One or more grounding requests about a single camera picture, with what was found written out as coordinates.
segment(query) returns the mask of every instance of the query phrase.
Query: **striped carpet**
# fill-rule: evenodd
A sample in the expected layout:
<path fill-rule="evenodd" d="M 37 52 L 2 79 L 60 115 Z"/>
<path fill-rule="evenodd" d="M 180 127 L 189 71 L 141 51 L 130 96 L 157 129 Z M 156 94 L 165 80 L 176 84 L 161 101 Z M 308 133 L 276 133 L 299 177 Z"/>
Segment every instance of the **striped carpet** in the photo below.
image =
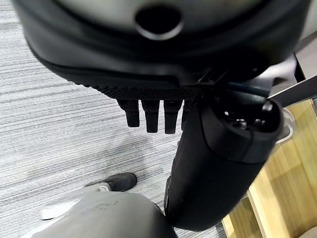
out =
<path fill-rule="evenodd" d="M 0 238 L 18 238 L 39 209 L 62 194 L 117 172 L 135 172 L 134 192 L 163 204 L 180 138 L 128 128 L 116 101 L 44 68 L 30 53 L 8 0 L 0 0 Z M 221 224 L 179 237 L 225 237 Z"/>

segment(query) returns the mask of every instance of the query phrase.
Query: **light wood surface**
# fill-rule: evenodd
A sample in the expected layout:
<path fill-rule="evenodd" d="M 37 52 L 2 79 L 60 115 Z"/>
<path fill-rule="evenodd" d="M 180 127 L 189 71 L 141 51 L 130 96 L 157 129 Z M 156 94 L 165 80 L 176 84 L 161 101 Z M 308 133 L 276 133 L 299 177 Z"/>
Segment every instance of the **light wood surface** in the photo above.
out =
<path fill-rule="evenodd" d="M 317 118 L 310 100 L 288 109 L 296 129 L 291 140 L 275 148 L 249 188 L 253 216 L 241 208 L 243 200 L 227 217 L 237 238 L 255 237 L 250 221 L 243 221 L 246 214 L 264 238 L 298 238 L 317 226 Z M 223 224 L 227 230 L 228 221 Z"/>

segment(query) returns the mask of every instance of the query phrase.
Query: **black shoe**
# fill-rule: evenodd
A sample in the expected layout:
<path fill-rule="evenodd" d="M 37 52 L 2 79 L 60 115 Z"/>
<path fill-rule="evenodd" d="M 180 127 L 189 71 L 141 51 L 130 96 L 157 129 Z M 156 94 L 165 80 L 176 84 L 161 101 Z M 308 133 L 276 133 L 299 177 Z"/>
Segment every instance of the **black shoe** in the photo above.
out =
<path fill-rule="evenodd" d="M 125 192 L 133 188 L 137 184 L 137 181 L 138 179 L 134 173 L 122 173 L 112 175 L 100 181 L 91 182 L 85 185 L 85 187 L 101 182 L 107 182 L 113 192 Z"/>

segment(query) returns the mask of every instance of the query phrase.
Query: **black metal bar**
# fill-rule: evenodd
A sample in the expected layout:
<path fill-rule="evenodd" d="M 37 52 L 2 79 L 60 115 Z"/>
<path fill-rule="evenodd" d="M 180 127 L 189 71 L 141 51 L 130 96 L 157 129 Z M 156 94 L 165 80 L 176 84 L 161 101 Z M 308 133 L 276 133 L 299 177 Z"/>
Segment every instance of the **black metal bar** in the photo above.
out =
<path fill-rule="evenodd" d="M 317 76 L 295 84 L 269 98 L 278 101 L 282 107 L 287 107 L 315 96 L 317 96 Z"/>

